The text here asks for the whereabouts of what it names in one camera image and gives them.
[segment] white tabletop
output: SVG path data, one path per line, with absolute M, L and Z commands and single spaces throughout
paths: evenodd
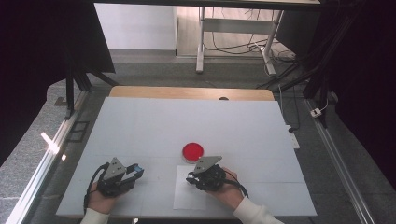
M 94 171 L 113 157 L 145 169 L 122 196 L 116 217 L 233 217 L 232 211 L 184 180 L 193 170 L 182 148 L 199 143 L 206 156 L 238 173 L 254 203 L 275 216 L 315 216 L 277 102 L 106 98 L 59 216 L 82 217 Z

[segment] red round object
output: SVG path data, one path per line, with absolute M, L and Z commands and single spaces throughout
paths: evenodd
M 204 155 L 204 149 L 198 143 L 188 143 L 183 147 L 183 157 L 187 161 L 196 162 Z

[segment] white sleeve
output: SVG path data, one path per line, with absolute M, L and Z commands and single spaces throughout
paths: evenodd
M 282 224 L 275 219 L 264 205 L 259 206 L 253 203 L 248 197 L 239 204 L 233 212 L 244 224 Z
M 110 214 L 98 213 L 91 208 L 87 208 L 87 213 L 80 224 L 107 224 L 108 217 L 110 217 Z

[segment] white power strip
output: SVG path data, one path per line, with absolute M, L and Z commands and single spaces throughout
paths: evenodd
M 287 128 L 286 130 L 288 130 L 288 132 L 289 132 L 289 129 L 291 128 L 291 126 L 286 125 L 286 128 Z M 296 135 L 294 133 L 290 133 L 290 140 L 291 140 L 291 145 L 293 146 L 294 149 L 300 148 L 300 145 L 298 144 Z

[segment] table leg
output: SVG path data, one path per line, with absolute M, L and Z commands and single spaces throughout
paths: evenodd
M 262 57 L 264 58 L 265 66 L 267 67 L 268 75 L 269 76 L 274 76 L 276 74 L 276 71 L 274 69 L 274 66 L 271 62 L 271 57 L 270 57 L 270 50 L 272 43 L 274 41 L 274 37 L 276 34 L 277 26 L 279 25 L 280 17 L 282 16 L 283 11 L 278 11 L 276 18 L 274 20 L 274 24 L 272 27 L 271 33 L 268 35 L 268 40 L 265 45 L 265 48 L 262 49 Z
M 204 22 L 205 22 L 205 8 L 200 7 L 200 36 L 197 53 L 197 67 L 196 73 L 201 74 L 204 72 Z

